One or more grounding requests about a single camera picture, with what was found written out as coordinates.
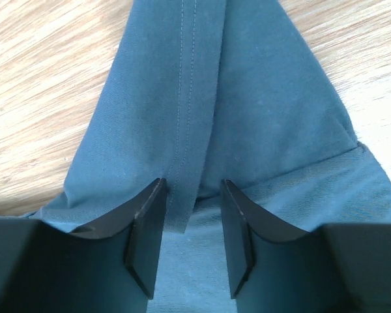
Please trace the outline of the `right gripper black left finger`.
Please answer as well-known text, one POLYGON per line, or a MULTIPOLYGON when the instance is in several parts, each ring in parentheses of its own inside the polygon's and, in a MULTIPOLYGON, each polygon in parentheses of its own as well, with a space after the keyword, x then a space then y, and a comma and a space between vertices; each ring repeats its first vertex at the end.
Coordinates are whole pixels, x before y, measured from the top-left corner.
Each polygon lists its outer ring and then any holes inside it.
POLYGON ((0 312, 144 312, 154 295, 167 184, 64 232, 0 218, 0 312))

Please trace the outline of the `teal blue t-shirt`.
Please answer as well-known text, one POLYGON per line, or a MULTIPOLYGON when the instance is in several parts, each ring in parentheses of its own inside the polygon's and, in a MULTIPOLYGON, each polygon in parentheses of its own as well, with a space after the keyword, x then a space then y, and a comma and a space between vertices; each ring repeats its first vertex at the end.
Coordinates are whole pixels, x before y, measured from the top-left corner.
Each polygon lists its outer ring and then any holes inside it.
POLYGON ((301 228, 391 222, 391 182, 277 1, 135 1, 63 192, 64 231, 167 180, 149 312, 234 312, 220 183, 301 228))

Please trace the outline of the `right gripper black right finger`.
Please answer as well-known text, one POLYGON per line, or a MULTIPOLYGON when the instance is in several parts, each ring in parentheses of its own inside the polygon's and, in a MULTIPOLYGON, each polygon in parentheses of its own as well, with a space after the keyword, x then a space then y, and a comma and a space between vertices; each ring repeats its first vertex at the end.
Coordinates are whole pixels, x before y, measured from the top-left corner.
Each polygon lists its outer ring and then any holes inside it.
POLYGON ((229 180, 221 197, 239 312, 391 312, 391 224, 323 224, 307 232, 229 180))

